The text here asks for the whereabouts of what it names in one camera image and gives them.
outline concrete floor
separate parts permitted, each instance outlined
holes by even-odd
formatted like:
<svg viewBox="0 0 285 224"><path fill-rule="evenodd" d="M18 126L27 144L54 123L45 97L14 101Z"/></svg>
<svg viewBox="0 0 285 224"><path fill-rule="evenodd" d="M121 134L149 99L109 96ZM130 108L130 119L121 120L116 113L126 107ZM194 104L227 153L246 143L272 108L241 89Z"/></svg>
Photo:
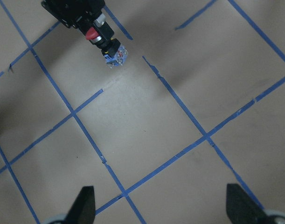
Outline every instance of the concrete floor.
<svg viewBox="0 0 285 224"><path fill-rule="evenodd" d="M85 185L96 224L227 224L227 183L285 212L285 0L106 3L112 70L39 0L0 0L0 224Z"/></svg>

